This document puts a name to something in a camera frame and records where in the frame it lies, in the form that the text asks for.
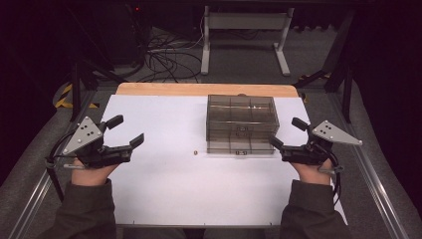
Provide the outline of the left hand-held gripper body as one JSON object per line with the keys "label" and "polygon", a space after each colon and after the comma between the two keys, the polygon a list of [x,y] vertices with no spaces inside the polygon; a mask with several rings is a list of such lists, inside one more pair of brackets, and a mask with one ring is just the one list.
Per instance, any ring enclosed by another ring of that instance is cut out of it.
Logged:
{"label": "left hand-held gripper body", "polygon": [[74,155],[85,168],[102,168],[130,162],[133,148],[130,145],[109,147],[104,145],[106,121],[95,123],[85,117],[76,128],[63,155]]}

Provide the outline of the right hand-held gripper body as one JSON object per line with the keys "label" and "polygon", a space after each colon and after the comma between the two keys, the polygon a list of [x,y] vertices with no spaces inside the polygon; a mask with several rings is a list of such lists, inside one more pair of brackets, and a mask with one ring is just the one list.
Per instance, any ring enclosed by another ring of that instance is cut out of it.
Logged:
{"label": "right hand-held gripper body", "polygon": [[322,165],[327,159],[330,159],[333,165],[338,165],[331,150],[334,143],[362,144],[360,139],[355,138],[328,120],[322,121],[317,126],[309,124],[306,133],[308,140],[305,144],[300,146],[284,145],[284,150],[281,152],[282,161]]}

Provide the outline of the smoky clear compartment drawer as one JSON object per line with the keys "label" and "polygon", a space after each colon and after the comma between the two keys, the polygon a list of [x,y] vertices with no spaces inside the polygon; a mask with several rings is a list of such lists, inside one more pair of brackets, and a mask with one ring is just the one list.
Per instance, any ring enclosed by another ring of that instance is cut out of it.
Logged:
{"label": "smoky clear compartment drawer", "polygon": [[266,155],[273,154],[274,148],[267,140],[243,140],[243,141],[209,141],[208,153],[235,154],[235,155]]}

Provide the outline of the smoky clear drawer organiser box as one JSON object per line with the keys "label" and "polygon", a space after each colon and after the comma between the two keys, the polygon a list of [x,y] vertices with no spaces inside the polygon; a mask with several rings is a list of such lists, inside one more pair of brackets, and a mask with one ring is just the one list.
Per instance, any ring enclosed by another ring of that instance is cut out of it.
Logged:
{"label": "smoky clear drawer organiser box", "polygon": [[206,140],[268,139],[280,127],[272,97],[209,95]]}

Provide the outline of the person's right hand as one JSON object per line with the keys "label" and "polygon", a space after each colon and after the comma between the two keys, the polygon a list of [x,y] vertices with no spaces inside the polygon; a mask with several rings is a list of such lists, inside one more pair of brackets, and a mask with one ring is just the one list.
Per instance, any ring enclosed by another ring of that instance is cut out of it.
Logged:
{"label": "person's right hand", "polygon": [[292,167],[299,175],[299,179],[304,183],[330,185],[330,175],[321,170],[332,169],[332,163],[327,159],[322,165],[306,165],[293,163]]}

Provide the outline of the person's left hand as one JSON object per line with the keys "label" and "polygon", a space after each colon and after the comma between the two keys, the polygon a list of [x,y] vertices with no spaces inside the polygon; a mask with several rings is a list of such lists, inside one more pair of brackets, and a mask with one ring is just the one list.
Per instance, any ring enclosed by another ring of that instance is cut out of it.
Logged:
{"label": "person's left hand", "polygon": [[117,164],[102,168],[74,169],[71,182],[79,186],[104,185],[108,177],[117,168]]}

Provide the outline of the yellow black hazard tape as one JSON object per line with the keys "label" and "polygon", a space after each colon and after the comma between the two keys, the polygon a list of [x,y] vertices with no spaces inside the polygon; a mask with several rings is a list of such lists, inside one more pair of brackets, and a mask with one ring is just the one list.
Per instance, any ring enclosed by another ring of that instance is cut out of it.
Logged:
{"label": "yellow black hazard tape", "polygon": [[57,109],[58,109],[58,108],[71,109],[71,108],[73,107],[73,104],[72,104],[72,103],[67,103],[67,102],[66,102],[66,98],[67,98],[67,96],[70,94],[72,87],[73,87],[73,86],[72,86],[72,84],[71,84],[71,83],[68,83],[68,84],[64,87],[64,89],[63,89],[63,91],[62,91],[61,95],[59,96],[59,98],[58,98],[57,102],[55,103],[55,107],[56,107]]}

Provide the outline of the black metal stand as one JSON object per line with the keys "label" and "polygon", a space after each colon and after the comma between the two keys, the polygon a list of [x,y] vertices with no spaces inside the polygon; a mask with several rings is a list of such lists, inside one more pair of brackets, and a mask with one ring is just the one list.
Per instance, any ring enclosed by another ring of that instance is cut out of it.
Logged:
{"label": "black metal stand", "polygon": [[106,79],[117,84],[125,83],[125,79],[111,71],[111,63],[94,39],[94,35],[84,25],[84,21],[72,8],[66,7],[66,10],[69,24],[65,31],[65,39],[68,43],[68,55],[72,62],[73,111],[71,121],[76,121],[87,108],[87,97],[99,85],[95,72],[99,72]]}
{"label": "black metal stand", "polygon": [[354,18],[354,13],[354,10],[347,11],[322,68],[310,76],[303,76],[294,84],[296,89],[301,89],[311,82],[329,74],[329,78],[323,88],[327,93],[335,93],[340,86],[343,86],[341,113],[347,123],[351,123],[349,113],[352,90],[352,71],[349,65],[349,59],[347,58],[346,42],[348,40],[348,33]]}

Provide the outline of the white table sheet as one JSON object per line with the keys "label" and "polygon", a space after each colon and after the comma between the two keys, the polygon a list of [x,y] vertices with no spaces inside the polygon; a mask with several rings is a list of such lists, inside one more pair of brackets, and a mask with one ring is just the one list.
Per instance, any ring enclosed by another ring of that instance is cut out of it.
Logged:
{"label": "white table sheet", "polygon": [[143,144],[112,175],[115,217],[130,226],[275,226],[295,170],[279,153],[207,152],[204,97],[110,97],[105,119],[123,122],[105,144]]}

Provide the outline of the dark cabinet with red light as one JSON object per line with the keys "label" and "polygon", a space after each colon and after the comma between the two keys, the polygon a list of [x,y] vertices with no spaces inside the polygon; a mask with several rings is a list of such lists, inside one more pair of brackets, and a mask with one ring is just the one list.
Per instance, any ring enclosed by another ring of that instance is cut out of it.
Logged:
{"label": "dark cabinet with red light", "polygon": [[115,65],[144,65],[150,26],[143,13],[133,4],[108,6],[107,49]]}

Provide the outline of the aluminium rail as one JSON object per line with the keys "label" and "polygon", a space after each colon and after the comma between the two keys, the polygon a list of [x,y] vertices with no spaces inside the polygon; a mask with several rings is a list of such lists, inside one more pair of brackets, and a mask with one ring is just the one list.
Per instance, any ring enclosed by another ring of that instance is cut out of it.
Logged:
{"label": "aluminium rail", "polygon": [[362,145],[354,145],[352,152],[391,239],[410,239]]}
{"label": "aluminium rail", "polygon": [[71,172],[62,156],[69,133],[85,117],[99,119],[103,111],[91,109],[96,93],[87,97],[87,108],[71,121],[72,110],[59,108],[25,149],[0,187],[0,239],[35,239],[51,226],[61,200],[56,183],[66,186]]}

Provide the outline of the white metal table frame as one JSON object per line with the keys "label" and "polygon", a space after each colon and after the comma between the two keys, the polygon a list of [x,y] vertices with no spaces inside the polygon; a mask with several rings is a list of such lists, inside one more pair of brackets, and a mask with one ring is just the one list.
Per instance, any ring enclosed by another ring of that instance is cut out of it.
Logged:
{"label": "white metal table frame", "polygon": [[281,38],[279,42],[273,44],[273,48],[282,74],[288,77],[291,71],[284,55],[284,46],[294,12],[294,8],[288,8],[282,13],[220,13],[212,12],[209,6],[205,6],[202,22],[203,49],[200,73],[202,75],[209,73],[211,30],[279,30]]}

